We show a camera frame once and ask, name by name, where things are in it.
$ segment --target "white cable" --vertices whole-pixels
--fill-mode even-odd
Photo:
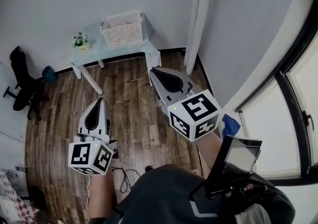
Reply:
[[[85,99],[85,95],[84,95],[83,81],[84,81],[84,77],[83,77],[83,75],[81,75],[81,91],[83,93],[83,98],[85,101],[85,110],[86,110],[86,99]]]
[[[88,197],[87,197],[87,201],[86,201],[86,209],[88,210],[88,200],[89,200],[89,196],[90,196],[90,192],[89,192],[90,175],[86,175],[85,179],[86,179],[86,182],[87,182],[87,192],[88,192]]]

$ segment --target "white cube with black markers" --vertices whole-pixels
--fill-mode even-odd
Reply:
[[[105,175],[114,151],[102,141],[71,143],[69,167],[86,175]]]
[[[215,130],[220,120],[221,107],[209,90],[194,94],[167,109],[170,125],[191,142]]]

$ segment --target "small flower pot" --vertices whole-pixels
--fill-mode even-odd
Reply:
[[[85,43],[85,45],[79,46],[79,47],[75,47],[79,52],[87,52],[90,49],[90,43],[87,41]]]

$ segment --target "wooden floor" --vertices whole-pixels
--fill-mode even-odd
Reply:
[[[163,54],[162,66],[185,71],[179,53]],[[112,139],[119,142],[120,159],[112,166],[133,168],[141,174],[147,165],[159,167],[173,163],[187,169],[200,169],[196,146],[168,127],[150,87],[145,57],[124,59],[105,64],[105,68],[87,68],[103,89],[111,109]],[[195,65],[192,79],[206,88],[203,73]],[[27,184],[39,187],[46,198],[50,219],[65,223],[87,223],[85,176],[68,168],[68,145],[77,133],[85,102],[82,80],[74,72],[59,75],[56,84],[45,84],[49,102],[40,106],[42,120],[32,119],[27,125],[25,163],[28,167]],[[84,79],[87,106],[98,95]],[[133,184],[137,177],[129,173]],[[114,181],[118,201],[126,194],[119,192],[123,176],[115,171]]]

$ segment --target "window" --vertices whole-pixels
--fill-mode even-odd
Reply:
[[[254,168],[277,186],[318,183],[317,14],[314,0],[284,58],[236,109],[246,136],[263,141]]]

